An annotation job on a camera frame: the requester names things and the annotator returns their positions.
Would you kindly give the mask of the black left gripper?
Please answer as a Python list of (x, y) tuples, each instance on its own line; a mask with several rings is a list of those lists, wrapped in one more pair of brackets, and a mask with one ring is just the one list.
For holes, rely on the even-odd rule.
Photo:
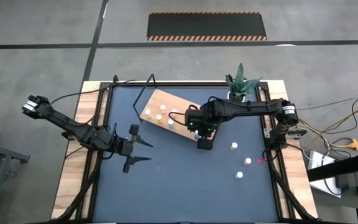
[(148, 157), (138, 157), (132, 156), (134, 143), (137, 142), (139, 144), (153, 147), (153, 145), (145, 142), (139, 135), (139, 125), (138, 124), (132, 124), (129, 128), (129, 134), (131, 135), (130, 138), (123, 138), (119, 137), (117, 134), (114, 135), (114, 152), (116, 154), (119, 154), (120, 156), (125, 156), (126, 161), (124, 163), (123, 172), (128, 173), (131, 166), (133, 166), (136, 162), (140, 161), (148, 161), (151, 160), (151, 158)]

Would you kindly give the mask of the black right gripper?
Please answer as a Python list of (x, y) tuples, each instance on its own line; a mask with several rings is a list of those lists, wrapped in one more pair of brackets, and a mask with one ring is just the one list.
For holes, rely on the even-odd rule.
[(208, 138), (214, 136), (218, 125), (208, 121), (207, 118), (204, 111), (195, 105), (190, 105), (185, 111), (185, 126), (198, 138), (197, 148), (210, 151), (213, 148), (213, 140)]

